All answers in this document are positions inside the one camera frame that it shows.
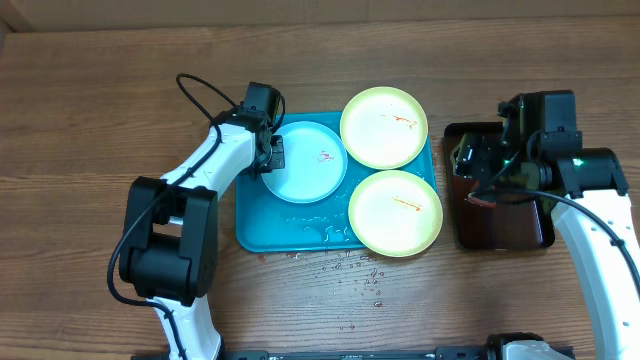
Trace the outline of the red and green sponge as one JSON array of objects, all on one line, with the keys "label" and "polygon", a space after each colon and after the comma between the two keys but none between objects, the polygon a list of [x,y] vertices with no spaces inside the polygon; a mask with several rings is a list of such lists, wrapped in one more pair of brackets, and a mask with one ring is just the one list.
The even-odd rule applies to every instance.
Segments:
[{"label": "red and green sponge", "polygon": [[466,200],[471,204],[474,204],[480,207],[486,207],[486,208],[495,208],[497,205],[496,195],[492,193],[489,193],[489,194],[469,193]]}]

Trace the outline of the light blue plate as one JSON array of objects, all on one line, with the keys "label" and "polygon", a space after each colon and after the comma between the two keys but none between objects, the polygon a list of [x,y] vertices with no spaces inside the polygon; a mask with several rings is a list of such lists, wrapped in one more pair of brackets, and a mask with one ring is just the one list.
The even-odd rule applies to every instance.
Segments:
[{"label": "light blue plate", "polygon": [[262,174],[266,187],[278,198],[306,204],[331,195],[347,171],[347,152],[329,127],[310,121],[283,126],[278,132],[284,145],[282,169]]}]

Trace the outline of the yellow plate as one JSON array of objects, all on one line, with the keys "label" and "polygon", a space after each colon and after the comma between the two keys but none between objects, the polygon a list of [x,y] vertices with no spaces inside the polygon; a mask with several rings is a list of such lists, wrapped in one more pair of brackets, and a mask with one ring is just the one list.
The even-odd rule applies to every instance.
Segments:
[{"label": "yellow plate", "polygon": [[361,91],[345,106],[340,137],[351,157],[376,169],[397,169],[423,150],[429,133],[426,113],[409,93],[379,86]]},{"label": "yellow plate", "polygon": [[349,200],[348,219],[370,250],[388,257],[409,257],[431,246],[443,224],[438,194],[422,178],[386,170],[364,179]]}]

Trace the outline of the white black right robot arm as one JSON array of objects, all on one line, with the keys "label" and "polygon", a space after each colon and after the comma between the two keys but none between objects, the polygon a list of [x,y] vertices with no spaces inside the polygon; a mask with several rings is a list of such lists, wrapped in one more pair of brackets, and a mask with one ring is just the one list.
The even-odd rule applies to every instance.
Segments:
[{"label": "white black right robot arm", "polygon": [[466,249],[542,249],[562,238],[600,359],[639,355],[639,243],[615,153],[587,148],[570,90],[521,93],[494,122],[443,138],[456,236]]}]

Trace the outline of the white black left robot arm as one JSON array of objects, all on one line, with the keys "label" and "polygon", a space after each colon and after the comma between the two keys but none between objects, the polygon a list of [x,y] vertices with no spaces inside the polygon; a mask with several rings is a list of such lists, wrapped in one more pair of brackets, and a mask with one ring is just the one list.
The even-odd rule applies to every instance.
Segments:
[{"label": "white black left robot arm", "polygon": [[158,315],[169,343],[166,359],[221,359],[207,294],[218,262],[218,203],[239,175],[256,179],[285,165],[277,129],[285,98],[252,82],[240,103],[205,116],[209,134],[173,171],[139,177],[128,193],[123,235],[107,268],[118,302]]}]

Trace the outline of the black tray with water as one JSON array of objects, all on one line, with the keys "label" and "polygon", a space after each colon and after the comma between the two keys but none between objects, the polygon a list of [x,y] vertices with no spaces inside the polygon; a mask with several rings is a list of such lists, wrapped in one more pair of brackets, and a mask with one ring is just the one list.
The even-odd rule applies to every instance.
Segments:
[{"label": "black tray with water", "polygon": [[443,148],[447,174],[449,207],[455,240],[467,250],[532,251],[551,247],[556,240],[550,220],[542,213],[538,200],[505,195],[500,204],[478,205],[468,194],[478,187],[473,179],[454,174],[454,153],[466,133],[477,133],[489,140],[501,140],[499,122],[453,123],[444,130]]}]

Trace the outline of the teal plastic tray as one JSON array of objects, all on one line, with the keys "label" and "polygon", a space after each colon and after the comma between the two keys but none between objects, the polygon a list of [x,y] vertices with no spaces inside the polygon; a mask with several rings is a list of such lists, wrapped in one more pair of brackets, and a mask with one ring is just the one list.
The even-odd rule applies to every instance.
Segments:
[{"label": "teal plastic tray", "polygon": [[351,229],[348,204],[357,185],[375,171],[353,158],[328,197],[308,204],[278,198],[262,179],[236,178],[236,236],[254,253],[347,250],[363,244]]}]

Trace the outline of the brown cardboard backdrop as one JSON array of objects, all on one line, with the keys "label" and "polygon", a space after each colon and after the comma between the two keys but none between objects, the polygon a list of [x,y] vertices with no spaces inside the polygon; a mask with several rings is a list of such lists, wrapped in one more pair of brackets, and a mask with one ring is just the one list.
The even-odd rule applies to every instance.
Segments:
[{"label": "brown cardboard backdrop", "polygon": [[639,0],[1,0],[15,32],[638,13]]}]

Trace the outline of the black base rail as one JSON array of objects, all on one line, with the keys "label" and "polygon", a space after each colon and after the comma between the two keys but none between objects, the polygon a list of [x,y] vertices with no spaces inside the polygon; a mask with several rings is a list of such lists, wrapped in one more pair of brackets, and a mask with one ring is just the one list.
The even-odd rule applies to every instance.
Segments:
[{"label": "black base rail", "polygon": [[487,360],[483,346],[440,346],[434,350],[369,352],[297,352],[269,353],[267,351],[223,351],[223,360]]}]

